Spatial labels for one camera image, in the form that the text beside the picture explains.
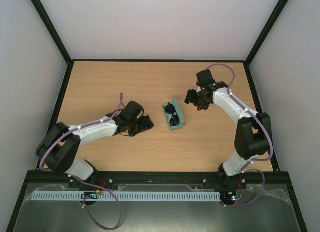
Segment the blue cleaning cloth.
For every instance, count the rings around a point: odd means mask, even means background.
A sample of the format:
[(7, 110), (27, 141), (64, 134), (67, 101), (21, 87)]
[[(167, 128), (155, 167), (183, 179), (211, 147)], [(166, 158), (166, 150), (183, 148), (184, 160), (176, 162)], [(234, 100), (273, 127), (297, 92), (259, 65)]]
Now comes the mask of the blue cleaning cloth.
[(169, 126), (170, 128), (176, 128), (181, 125), (181, 120), (176, 111), (174, 112), (166, 112), (169, 118)]

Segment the dark round sunglasses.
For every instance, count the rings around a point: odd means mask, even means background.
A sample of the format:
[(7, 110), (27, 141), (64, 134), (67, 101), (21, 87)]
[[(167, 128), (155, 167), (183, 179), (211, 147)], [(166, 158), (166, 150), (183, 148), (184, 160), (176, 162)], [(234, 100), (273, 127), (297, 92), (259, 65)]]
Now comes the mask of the dark round sunglasses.
[(180, 125), (180, 118), (177, 114), (175, 106), (172, 103), (168, 103), (164, 107), (164, 110), (168, 115), (171, 115), (171, 118), (169, 120), (169, 125), (170, 126), (179, 126)]

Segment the grey glasses case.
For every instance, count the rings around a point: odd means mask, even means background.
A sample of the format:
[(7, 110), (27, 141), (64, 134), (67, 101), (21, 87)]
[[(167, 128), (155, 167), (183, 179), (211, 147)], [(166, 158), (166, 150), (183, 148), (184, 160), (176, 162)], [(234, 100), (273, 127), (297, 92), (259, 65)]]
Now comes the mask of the grey glasses case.
[(162, 108), (171, 131), (181, 129), (186, 125), (186, 119), (177, 96), (173, 96), (172, 101), (163, 104)]

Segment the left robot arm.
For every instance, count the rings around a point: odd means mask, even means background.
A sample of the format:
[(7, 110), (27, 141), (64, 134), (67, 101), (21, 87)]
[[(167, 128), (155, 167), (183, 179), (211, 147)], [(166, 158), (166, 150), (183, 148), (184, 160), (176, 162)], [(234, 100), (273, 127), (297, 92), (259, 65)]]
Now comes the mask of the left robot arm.
[(125, 132), (133, 137), (153, 127), (149, 115), (144, 114), (143, 106), (135, 101), (86, 124), (67, 126), (62, 122), (57, 123), (36, 149), (35, 153), (40, 159), (39, 169), (51, 170), (57, 175), (65, 173), (86, 181), (96, 168), (90, 162), (77, 158), (79, 148)]

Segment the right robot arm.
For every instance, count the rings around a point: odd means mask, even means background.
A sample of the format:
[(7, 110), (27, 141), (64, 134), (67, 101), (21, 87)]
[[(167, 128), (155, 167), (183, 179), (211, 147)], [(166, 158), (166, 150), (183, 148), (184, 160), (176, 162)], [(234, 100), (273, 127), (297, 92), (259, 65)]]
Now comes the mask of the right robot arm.
[(198, 110), (206, 110), (210, 104), (221, 107), (235, 122), (235, 152), (218, 169), (218, 182), (228, 188), (236, 181), (236, 175), (259, 157), (269, 153), (273, 156), (271, 119), (267, 113), (259, 113), (242, 102), (231, 90), (231, 84), (217, 82), (209, 69), (196, 74), (198, 89), (187, 92), (185, 103), (192, 103)]

